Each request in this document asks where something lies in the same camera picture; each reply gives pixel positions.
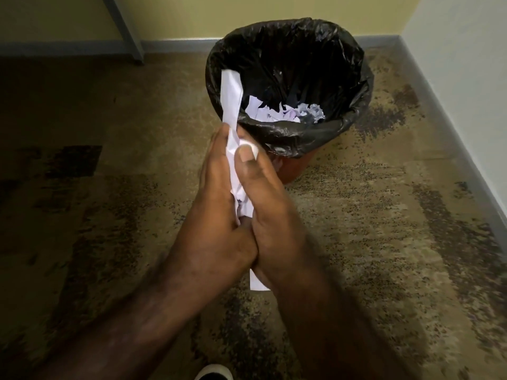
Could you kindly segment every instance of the paper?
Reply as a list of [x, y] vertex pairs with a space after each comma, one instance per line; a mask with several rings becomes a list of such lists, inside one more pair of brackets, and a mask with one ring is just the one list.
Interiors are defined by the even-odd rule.
[[[222, 121], [229, 125], [229, 139], [227, 140], [226, 155], [229, 161], [231, 173], [231, 193], [235, 200], [236, 221], [239, 224], [239, 217], [253, 217], [254, 206], [248, 199], [245, 190], [239, 182], [234, 168], [234, 153], [240, 145], [249, 145], [252, 148], [254, 157], [257, 159], [259, 149], [250, 141], [240, 139], [236, 131], [238, 125], [239, 108], [243, 97], [243, 86], [239, 73], [233, 70], [222, 71], [222, 83], [220, 85], [220, 103], [224, 111]], [[250, 270], [250, 289], [256, 291], [269, 291], [269, 288], [257, 279], [252, 270]]]
[[300, 117], [305, 117], [305, 122], [314, 124], [320, 119], [326, 118], [324, 112], [317, 104], [312, 104], [310, 106], [308, 106], [308, 104], [299, 104], [297, 108], [283, 105], [283, 107], [285, 107], [283, 108], [282, 103], [280, 103], [278, 112], [271, 109], [269, 106], [259, 108], [262, 104], [263, 102], [257, 97], [250, 96], [248, 98], [248, 107], [245, 109], [246, 114], [249, 115], [250, 118], [262, 122], [281, 120], [301, 122]]

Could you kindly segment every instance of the black garbage bag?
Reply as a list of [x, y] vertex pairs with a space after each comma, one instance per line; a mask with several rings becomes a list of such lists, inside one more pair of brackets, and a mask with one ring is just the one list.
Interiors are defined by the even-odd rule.
[[[345, 29], [324, 20], [268, 21], [238, 28], [219, 40], [206, 62], [206, 88], [222, 118], [222, 70], [241, 75], [243, 100], [238, 123], [271, 152], [299, 158], [345, 132], [367, 110], [373, 74], [364, 51]], [[318, 123], [261, 122], [244, 111], [255, 96], [278, 111], [318, 104]]]

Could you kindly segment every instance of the plastic bag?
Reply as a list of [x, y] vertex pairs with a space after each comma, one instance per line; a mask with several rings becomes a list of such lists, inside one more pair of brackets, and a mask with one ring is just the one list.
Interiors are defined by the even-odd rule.
[[[206, 62], [206, 88], [222, 118], [222, 69], [241, 75], [238, 123], [271, 152], [299, 158], [345, 132], [367, 110], [373, 74], [364, 51], [345, 29], [324, 20], [268, 21], [238, 28], [219, 40]], [[317, 124], [260, 122], [244, 111], [249, 96], [277, 109], [318, 104]]]

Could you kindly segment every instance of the floor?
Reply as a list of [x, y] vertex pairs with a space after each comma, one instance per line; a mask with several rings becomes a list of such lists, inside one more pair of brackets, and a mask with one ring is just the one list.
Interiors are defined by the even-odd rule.
[[[370, 110], [288, 190], [378, 329], [425, 379], [507, 379], [507, 266], [388, 52]], [[0, 371], [23, 377], [166, 251], [219, 118], [205, 55], [0, 60]], [[300, 378], [271, 293], [244, 277], [152, 379], [207, 363]]]

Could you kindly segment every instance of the sneaker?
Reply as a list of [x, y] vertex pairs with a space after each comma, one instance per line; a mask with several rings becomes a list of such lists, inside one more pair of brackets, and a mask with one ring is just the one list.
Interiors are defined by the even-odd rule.
[[195, 380], [233, 380], [232, 373], [220, 364], [206, 365], [195, 377]]

